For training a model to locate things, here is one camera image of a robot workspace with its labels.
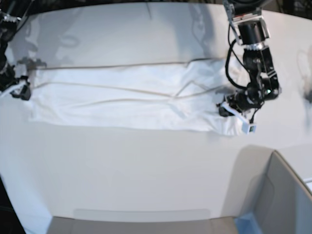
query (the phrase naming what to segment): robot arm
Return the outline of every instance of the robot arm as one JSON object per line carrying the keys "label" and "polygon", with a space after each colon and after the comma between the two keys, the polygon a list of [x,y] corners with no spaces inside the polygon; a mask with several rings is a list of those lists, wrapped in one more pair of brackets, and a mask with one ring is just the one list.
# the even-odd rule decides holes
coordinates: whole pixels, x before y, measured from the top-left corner
{"label": "robot arm", "polygon": [[[235,35],[226,61],[226,76],[237,88],[234,95],[224,98],[227,105],[218,105],[219,113],[223,117],[237,116],[237,113],[245,115],[250,109],[255,109],[256,112],[265,101],[275,99],[281,93],[270,49],[265,42],[270,34],[262,16],[262,6],[269,1],[223,0],[230,27]],[[229,75],[228,66],[235,43],[244,48],[243,66],[250,76],[247,87],[236,84]],[[250,127],[247,132],[252,131],[254,127]]]}
{"label": "robot arm", "polygon": [[7,62],[5,51],[32,2],[33,0],[0,1],[0,98],[7,94],[22,100],[30,98],[28,76],[22,74],[16,77],[16,68]]}

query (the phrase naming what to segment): folded cloth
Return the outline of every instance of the folded cloth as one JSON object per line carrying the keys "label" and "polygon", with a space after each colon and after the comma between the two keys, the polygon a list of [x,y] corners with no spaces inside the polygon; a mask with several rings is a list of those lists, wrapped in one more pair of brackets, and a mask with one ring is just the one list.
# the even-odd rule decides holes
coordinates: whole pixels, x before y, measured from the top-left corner
{"label": "folded cloth", "polygon": [[[221,117],[225,60],[188,64],[34,70],[32,97],[25,102],[30,121],[57,125],[241,133],[236,117]],[[232,59],[232,78],[247,74]]]}

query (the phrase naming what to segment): white table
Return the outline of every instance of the white table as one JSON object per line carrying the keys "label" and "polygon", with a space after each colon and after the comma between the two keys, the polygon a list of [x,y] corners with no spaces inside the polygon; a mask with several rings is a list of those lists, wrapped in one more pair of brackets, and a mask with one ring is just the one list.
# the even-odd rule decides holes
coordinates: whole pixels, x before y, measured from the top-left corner
{"label": "white table", "polygon": [[[226,55],[228,23],[223,6],[148,6],[150,11],[145,3],[133,3],[32,17],[12,42],[8,57],[28,56],[56,68],[186,62]],[[194,216],[206,218],[237,215],[246,191],[238,190],[229,206],[228,187],[233,171],[254,163],[252,157],[239,160],[244,147],[312,144],[297,64],[298,58],[304,60],[302,73],[311,76],[311,59],[301,51],[312,50],[312,22],[273,12],[264,16],[283,93],[259,111],[254,135],[228,138],[214,133],[29,123],[20,100],[2,100],[0,173],[23,226],[44,233],[51,216],[75,217],[79,209],[177,211],[177,216],[178,211],[193,210]]]}

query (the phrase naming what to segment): white towel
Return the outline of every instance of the white towel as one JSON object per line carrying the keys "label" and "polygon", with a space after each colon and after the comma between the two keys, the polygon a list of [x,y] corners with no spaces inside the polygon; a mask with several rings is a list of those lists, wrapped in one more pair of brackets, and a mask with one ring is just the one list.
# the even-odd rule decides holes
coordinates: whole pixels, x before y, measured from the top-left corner
{"label": "white towel", "polygon": [[[241,133],[236,117],[221,117],[225,60],[189,64],[36,70],[25,105],[31,121],[57,125]],[[232,59],[230,74],[247,76]]]}

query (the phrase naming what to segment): cloth fold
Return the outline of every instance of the cloth fold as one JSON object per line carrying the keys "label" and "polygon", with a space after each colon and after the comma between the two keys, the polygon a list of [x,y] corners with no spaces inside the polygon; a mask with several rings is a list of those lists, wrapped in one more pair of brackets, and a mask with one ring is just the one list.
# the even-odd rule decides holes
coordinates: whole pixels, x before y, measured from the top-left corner
{"label": "cloth fold", "polygon": [[[241,123],[219,116],[216,103],[231,87],[225,60],[188,64],[34,70],[30,121],[57,125],[149,130],[215,131],[235,136]],[[247,74],[232,59],[232,78],[246,85]]]}

